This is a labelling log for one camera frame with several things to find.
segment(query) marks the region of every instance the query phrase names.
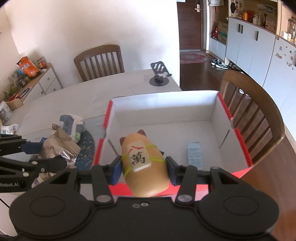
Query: foil package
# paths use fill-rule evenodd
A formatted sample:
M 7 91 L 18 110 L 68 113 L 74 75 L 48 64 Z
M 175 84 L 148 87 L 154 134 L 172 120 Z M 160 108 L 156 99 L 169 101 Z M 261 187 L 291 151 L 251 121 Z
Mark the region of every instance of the foil package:
M 61 155 L 67 161 L 68 166 L 74 166 L 80 147 L 58 125 L 52 124 L 52 131 L 54 134 L 43 143 L 39 157 L 53 158 Z

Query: black phone holder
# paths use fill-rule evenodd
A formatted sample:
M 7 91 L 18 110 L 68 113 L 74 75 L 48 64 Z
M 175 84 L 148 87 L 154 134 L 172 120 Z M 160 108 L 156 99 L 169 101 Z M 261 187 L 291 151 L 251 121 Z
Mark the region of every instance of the black phone holder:
M 169 83 L 168 77 L 171 77 L 172 75 L 168 72 L 162 61 L 151 63 L 151 68 L 155 74 L 155 76 L 149 81 L 151 85 L 165 86 Z

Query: white table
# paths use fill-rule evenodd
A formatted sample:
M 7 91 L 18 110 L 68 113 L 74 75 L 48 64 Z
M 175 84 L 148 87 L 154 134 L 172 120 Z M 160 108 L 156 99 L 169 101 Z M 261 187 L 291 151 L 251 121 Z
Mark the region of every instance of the white table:
M 16 109 L 6 125 L 20 125 L 18 135 L 31 141 L 39 141 L 51 133 L 52 123 L 57 123 L 63 114 L 75 114 L 84 120 L 98 117 L 98 126 L 104 119 L 108 101 L 119 96 L 181 91 L 170 77 L 170 82 L 162 87 L 149 84 L 154 76 L 151 69 L 131 73 L 115 74 L 73 85 L 41 97 Z M 96 141 L 98 130 L 88 130 Z M 0 198 L 10 206 L 16 198 L 14 194 L 0 194 Z M 0 230 L 7 235 L 17 235 L 8 215 L 8 208 L 0 202 Z

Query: cat ear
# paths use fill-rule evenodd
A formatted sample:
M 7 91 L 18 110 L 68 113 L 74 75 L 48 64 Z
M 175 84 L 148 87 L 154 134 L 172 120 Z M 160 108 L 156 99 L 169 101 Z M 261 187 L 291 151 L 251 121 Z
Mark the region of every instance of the cat ear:
M 146 133 L 145 133 L 143 130 L 139 130 L 137 133 L 146 136 Z M 120 142 L 120 145 L 121 145 L 121 146 L 122 146 L 122 144 L 123 144 L 123 142 L 124 142 L 125 139 L 126 139 L 125 137 L 121 137 L 121 138 L 119 139 L 119 142 Z
M 143 130 L 139 130 L 137 133 L 142 134 L 144 136 L 146 136 L 146 133 Z
M 125 137 L 121 137 L 121 138 L 120 138 L 119 142 L 120 142 L 120 145 L 121 145 L 121 146 L 122 146 L 122 144 L 123 144 L 123 142 L 124 142 L 125 139 L 126 139 Z

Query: door lock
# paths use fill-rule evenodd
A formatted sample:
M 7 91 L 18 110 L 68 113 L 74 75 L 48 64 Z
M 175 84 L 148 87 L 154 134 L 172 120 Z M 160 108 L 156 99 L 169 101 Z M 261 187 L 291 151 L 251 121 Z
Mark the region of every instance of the door lock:
M 197 0 L 196 2 L 197 2 L 197 3 L 196 3 L 196 8 L 195 8 L 195 10 L 196 10 L 197 12 L 200 12 L 200 11 L 201 11 L 201 9 L 200 9 L 200 0 Z

